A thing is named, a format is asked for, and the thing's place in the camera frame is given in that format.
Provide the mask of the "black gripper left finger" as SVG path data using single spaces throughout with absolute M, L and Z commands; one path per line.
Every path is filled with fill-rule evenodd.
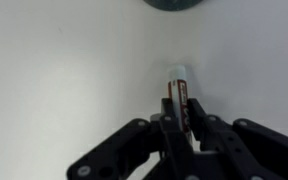
M 175 121 L 173 101 L 149 121 L 133 119 L 69 166 L 67 180 L 127 180 L 154 152 L 160 160 L 144 180 L 185 180 L 192 173 L 193 150 Z

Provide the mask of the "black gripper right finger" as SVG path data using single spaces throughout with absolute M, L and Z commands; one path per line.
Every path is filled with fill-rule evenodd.
M 196 99 L 188 100 L 190 125 L 201 151 L 215 151 L 231 180 L 288 180 L 288 136 L 245 118 L 226 123 L 207 114 Z

